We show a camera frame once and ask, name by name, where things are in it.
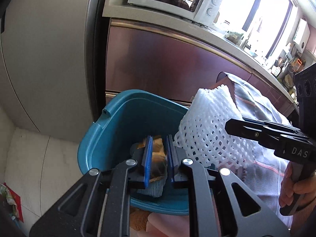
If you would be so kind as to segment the pink right sleeve forearm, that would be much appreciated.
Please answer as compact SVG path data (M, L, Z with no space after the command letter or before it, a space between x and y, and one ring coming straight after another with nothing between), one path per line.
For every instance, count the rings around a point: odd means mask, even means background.
M290 228L290 234L294 235L306 222L315 207L315 199L306 207L300 209L292 217L292 224Z

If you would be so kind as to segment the right hand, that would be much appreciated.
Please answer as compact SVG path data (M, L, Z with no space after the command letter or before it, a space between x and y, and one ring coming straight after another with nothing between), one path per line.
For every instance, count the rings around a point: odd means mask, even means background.
M281 192L278 198L280 207L291 205L293 195L304 195L299 207L303 208L309 205L315 199L315 174L305 180L294 183L292 176L292 162L289 162L281 182Z

